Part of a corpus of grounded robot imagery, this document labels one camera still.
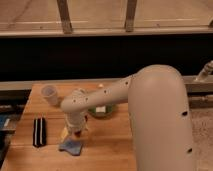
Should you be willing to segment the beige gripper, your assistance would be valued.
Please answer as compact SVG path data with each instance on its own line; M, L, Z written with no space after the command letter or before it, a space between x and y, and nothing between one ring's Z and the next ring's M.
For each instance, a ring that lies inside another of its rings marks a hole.
M86 128L87 119L85 116L81 115L76 116L67 115L65 117L65 123L67 130L70 134L78 133Z

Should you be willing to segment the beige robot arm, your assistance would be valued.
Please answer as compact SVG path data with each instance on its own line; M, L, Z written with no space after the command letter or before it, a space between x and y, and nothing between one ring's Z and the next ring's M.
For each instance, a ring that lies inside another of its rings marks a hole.
M61 109L127 103L137 171L196 171L186 86L177 69L150 65L106 88L66 98Z

